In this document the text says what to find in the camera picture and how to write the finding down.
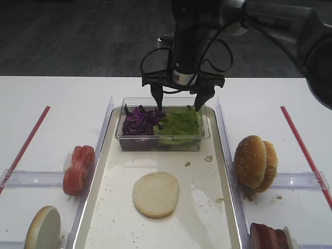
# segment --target top bun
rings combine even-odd
[[[256,192],[266,191],[273,183],[278,158],[273,144],[252,135],[238,145],[234,162],[238,181]]]

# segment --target gray carpet floor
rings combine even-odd
[[[0,0],[0,75],[139,77],[142,57],[174,28],[171,0]],[[300,77],[261,34],[221,37],[234,54],[226,77]],[[220,67],[229,63],[218,44],[207,56]],[[157,52],[145,70],[161,69],[165,60]]]

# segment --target red line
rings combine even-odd
[[[314,173],[316,173],[316,178],[317,178],[318,182],[320,183],[320,185],[322,187],[322,192],[323,192],[323,194],[325,196],[325,199],[326,199],[328,205],[330,206],[330,208],[332,210],[332,197],[331,197],[331,194],[328,191],[328,189],[326,188],[324,182],[321,180],[321,178],[319,176],[318,169],[317,169],[315,163],[313,162],[313,160],[312,160],[312,158],[311,158],[311,156],[310,156],[310,154],[309,154],[309,152],[308,152],[308,150],[307,150],[307,148],[306,148],[306,146],[305,146],[305,144],[304,144],[304,142],[303,142],[303,140],[302,140],[299,132],[297,131],[297,129],[295,127],[295,124],[293,123],[293,121],[292,121],[292,119],[291,119],[288,111],[286,110],[286,107],[285,106],[281,106],[280,109],[281,109],[282,113],[284,114],[284,116],[285,116],[285,118],[286,118],[286,120],[287,120],[287,122],[288,122],[288,124],[289,124],[289,126],[290,126],[290,128],[291,128],[291,130],[292,130],[292,132],[293,132],[293,134],[294,134],[294,136],[296,138],[296,140],[297,140],[297,142],[299,143],[299,145],[300,145],[300,147],[302,149],[302,152],[305,155],[305,157],[307,159],[307,162],[308,162],[311,170]]]
[[[21,160],[24,152],[26,151],[27,147],[29,146],[32,138],[34,137],[34,135],[36,134],[37,130],[39,129],[40,125],[42,124],[43,120],[45,119],[48,111],[50,110],[50,106],[46,106],[43,113],[41,114],[40,118],[38,119],[37,123],[35,124],[34,128],[32,129],[32,131],[30,132],[29,136],[27,137],[27,139],[25,140],[22,148],[20,149],[19,153],[17,154],[14,162],[12,162],[4,180],[3,180],[3,184],[0,186],[0,194],[2,193],[2,191],[5,188],[6,182],[8,181],[8,179],[10,178],[10,176],[12,175],[13,170],[16,168],[16,166],[18,165],[19,161]]]

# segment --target shredded red cabbage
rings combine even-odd
[[[127,105],[124,106],[126,119],[123,122],[123,135],[154,135],[153,127],[157,126],[160,119],[166,114],[157,109],[146,111],[143,106],[135,107],[129,112]]]

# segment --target tomato slice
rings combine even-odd
[[[91,164],[94,162],[94,150],[91,146],[76,146],[72,156],[72,165],[67,170],[63,188],[64,192],[76,194],[84,189],[86,185],[88,170]]]

